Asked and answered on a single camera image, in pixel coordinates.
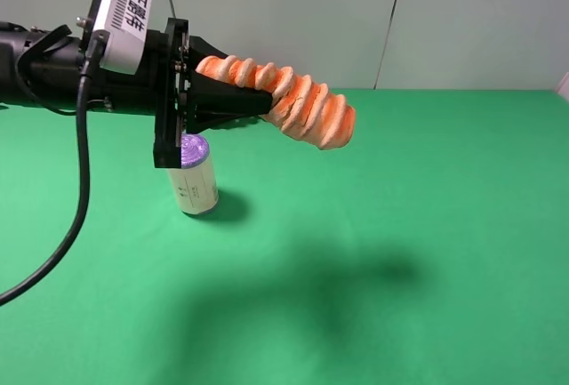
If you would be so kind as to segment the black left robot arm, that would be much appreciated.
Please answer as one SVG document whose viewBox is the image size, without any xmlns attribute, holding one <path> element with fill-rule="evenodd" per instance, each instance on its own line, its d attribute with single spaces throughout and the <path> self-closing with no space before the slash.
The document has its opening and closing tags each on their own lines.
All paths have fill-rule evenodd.
<svg viewBox="0 0 569 385">
<path fill-rule="evenodd" d="M 26 107 L 72 110 L 87 43 L 62 25 L 51 32 L 1 25 L 1 101 Z M 155 118 L 154 165 L 181 166 L 181 135 L 198 134 L 235 119 L 269 112 L 272 96 L 240 88 L 197 71 L 207 56 L 225 58 L 186 20 L 170 18 L 163 32 L 150 30 L 132 76 L 98 68 L 88 99 L 92 109 Z"/>
</svg>

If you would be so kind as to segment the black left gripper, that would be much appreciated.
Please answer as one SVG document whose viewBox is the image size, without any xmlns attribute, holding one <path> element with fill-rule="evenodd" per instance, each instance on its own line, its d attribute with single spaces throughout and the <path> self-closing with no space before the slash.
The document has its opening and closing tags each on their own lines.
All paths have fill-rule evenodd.
<svg viewBox="0 0 569 385">
<path fill-rule="evenodd" d="M 153 159 L 156 168 L 180 167 L 180 133 L 183 115 L 178 112 L 179 76 L 186 71 L 184 49 L 188 22 L 170 18 L 163 32 L 151 30 L 144 45 L 149 88 L 154 96 Z M 199 73 L 219 73 L 226 65 L 225 52 L 201 36 L 188 41 L 190 86 L 186 90 L 185 132 L 198 134 L 238 118 L 267 114 L 269 92 L 241 88 Z"/>
</svg>

